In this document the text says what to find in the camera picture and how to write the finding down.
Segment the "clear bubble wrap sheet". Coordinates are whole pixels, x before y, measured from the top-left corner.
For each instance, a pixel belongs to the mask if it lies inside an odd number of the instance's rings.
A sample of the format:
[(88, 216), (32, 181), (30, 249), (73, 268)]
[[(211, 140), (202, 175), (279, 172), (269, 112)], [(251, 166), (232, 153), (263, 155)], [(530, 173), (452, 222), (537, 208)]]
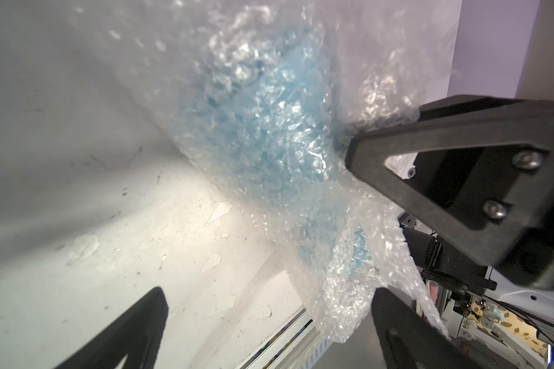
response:
[(444, 324), (400, 206), (345, 167), (352, 137), (420, 116), (451, 69), (458, 1), (71, 1), (90, 49), (275, 243), (319, 331), (346, 341), (377, 288)]

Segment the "blue plastic wine glass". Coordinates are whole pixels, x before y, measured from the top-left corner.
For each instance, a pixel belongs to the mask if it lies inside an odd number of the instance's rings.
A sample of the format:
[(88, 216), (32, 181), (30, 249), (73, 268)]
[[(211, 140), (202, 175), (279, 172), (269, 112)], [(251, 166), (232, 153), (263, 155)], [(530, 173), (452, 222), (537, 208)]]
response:
[(328, 69), (318, 32), (244, 44), (237, 63), (213, 68), (175, 136), (296, 263), (355, 274), (372, 258), (349, 214)]

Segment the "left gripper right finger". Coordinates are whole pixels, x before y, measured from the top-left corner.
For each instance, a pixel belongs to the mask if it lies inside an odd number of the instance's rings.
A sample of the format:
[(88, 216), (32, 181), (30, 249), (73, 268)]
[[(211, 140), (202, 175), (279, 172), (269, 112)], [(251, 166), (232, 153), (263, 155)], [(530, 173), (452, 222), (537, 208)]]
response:
[(480, 367), (386, 288), (375, 291), (371, 313), (388, 368)]

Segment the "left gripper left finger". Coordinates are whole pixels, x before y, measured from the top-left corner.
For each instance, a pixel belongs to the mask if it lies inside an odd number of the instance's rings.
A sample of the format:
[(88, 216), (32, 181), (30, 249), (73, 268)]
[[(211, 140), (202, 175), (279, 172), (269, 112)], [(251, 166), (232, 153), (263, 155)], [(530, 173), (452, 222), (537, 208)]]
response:
[(153, 368), (169, 315), (166, 296), (155, 287), (59, 368)]

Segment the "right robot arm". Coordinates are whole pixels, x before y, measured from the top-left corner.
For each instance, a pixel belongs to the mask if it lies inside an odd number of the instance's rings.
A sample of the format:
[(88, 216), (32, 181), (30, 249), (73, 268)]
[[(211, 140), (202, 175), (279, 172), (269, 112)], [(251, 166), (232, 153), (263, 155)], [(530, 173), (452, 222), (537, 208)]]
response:
[(445, 96), (362, 133), (346, 167), (432, 229), (424, 275), (511, 310), (554, 367), (554, 1), (463, 1)]

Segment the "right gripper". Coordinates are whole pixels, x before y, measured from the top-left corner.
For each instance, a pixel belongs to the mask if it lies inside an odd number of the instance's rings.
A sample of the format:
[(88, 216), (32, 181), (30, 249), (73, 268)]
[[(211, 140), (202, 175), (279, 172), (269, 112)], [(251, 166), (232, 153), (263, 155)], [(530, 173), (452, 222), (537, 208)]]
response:
[(478, 264), (554, 290), (554, 101), (475, 100), (357, 135), (346, 167)]

